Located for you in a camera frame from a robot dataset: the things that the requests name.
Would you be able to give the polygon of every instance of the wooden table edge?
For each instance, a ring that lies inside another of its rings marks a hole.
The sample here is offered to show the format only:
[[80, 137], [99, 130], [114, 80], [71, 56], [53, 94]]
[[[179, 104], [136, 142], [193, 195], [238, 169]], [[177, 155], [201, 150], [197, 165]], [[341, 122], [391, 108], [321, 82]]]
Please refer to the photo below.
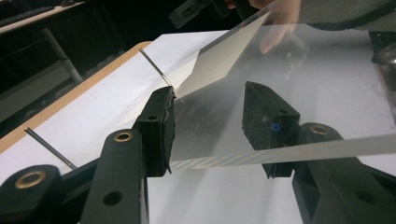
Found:
[[66, 105], [70, 104], [72, 101], [77, 99], [82, 93], [89, 90], [96, 83], [101, 81], [103, 78], [105, 78], [110, 73], [112, 73], [117, 68], [119, 68], [122, 64], [126, 63], [128, 60], [130, 60], [132, 57], [134, 57], [136, 55], [136, 53], [139, 52], [140, 48], [145, 48], [150, 43], [151, 43], [150, 41], [146, 41], [146, 42], [141, 42], [141, 43], [135, 45], [133, 48], [131, 48], [128, 51], [126, 51], [125, 53], [123, 53], [114, 62], [108, 64], [106, 67], [101, 69], [95, 75], [89, 77], [87, 80], [85, 80], [84, 82], [82, 82], [81, 84], [76, 86], [73, 90], [68, 92], [65, 96], [63, 96], [62, 98], [60, 98], [53, 104], [49, 105], [48, 107], [43, 109], [40, 113], [36, 114], [31, 119], [28, 119], [21, 126], [19, 126], [18, 128], [14, 129], [12, 132], [8, 133], [3, 138], [1, 138], [0, 139], [0, 154], [3, 153], [4, 151], [6, 151], [8, 148], [10, 148], [15, 143], [17, 143], [19, 140], [21, 140], [26, 135], [26, 132], [24, 130], [27, 127], [31, 128], [31, 129], [38, 127], [41, 123], [48, 120], [50, 117], [52, 117], [54, 114], [56, 114], [62, 108], [64, 108]]

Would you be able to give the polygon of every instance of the metal rod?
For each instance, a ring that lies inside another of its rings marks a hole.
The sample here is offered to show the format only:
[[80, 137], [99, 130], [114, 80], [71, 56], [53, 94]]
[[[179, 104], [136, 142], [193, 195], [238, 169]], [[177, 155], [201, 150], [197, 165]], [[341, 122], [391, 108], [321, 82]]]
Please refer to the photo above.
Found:
[[26, 128], [25, 131], [32, 136], [41, 146], [48, 149], [53, 155], [55, 155], [58, 159], [63, 161], [70, 169], [76, 170], [77, 166], [75, 166], [70, 160], [68, 160], [64, 155], [62, 155], [59, 151], [57, 151], [54, 147], [52, 147], [48, 142], [46, 142], [43, 138], [38, 136], [32, 129]]
[[160, 70], [160, 68], [150, 59], [150, 57], [147, 55], [147, 53], [145, 51], [143, 51], [142, 49], [139, 49], [140, 53], [143, 54], [143, 56], [145, 56], [145, 58], [148, 60], [149, 63], [151, 63], [151, 65], [155, 68], [155, 70], [157, 70], [157, 72], [160, 74], [160, 76], [163, 78], [163, 80], [171, 87], [173, 87], [174, 92], [175, 92], [175, 96], [177, 98], [181, 98], [181, 96], [177, 93], [175, 87], [172, 85], [172, 83], [169, 81], [169, 79], [163, 74], [163, 72]]

